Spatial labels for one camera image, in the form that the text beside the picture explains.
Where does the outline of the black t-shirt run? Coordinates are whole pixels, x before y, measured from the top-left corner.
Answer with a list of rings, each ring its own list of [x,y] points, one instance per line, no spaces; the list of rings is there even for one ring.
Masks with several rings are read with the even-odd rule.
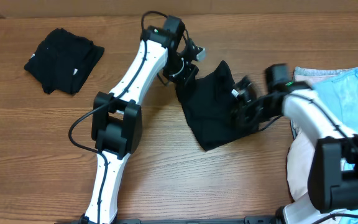
[[[256,124],[238,128],[231,118],[237,104],[232,94],[234,80],[229,65],[221,61],[217,68],[175,90],[186,122],[203,150],[209,151],[237,139],[254,134]]]

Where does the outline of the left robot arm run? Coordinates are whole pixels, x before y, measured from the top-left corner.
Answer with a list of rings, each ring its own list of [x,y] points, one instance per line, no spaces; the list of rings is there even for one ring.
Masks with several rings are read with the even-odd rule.
[[[91,201],[79,223],[115,223],[117,198],[128,158],[142,136],[141,104],[155,78],[183,88],[198,73],[192,61],[204,59],[205,49],[189,38],[182,20],[165,16],[163,27],[143,27],[134,61],[109,93],[99,92],[93,109],[75,124],[92,118],[91,138],[97,169]]]

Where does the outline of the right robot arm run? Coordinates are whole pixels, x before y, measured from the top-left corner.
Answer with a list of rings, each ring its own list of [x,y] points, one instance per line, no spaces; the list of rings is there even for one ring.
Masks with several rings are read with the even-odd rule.
[[[291,81],[286,64],[265,69],[268,93],[260,96],[244,77],[232,87],[237,103],[231,112],[239,129],[272,124],[282,116],[294,120],[314,147],[307,192],[277,210],[273,223],[323,223],[352,218],[358,209],[358,134],[345,126],[307,82]]]

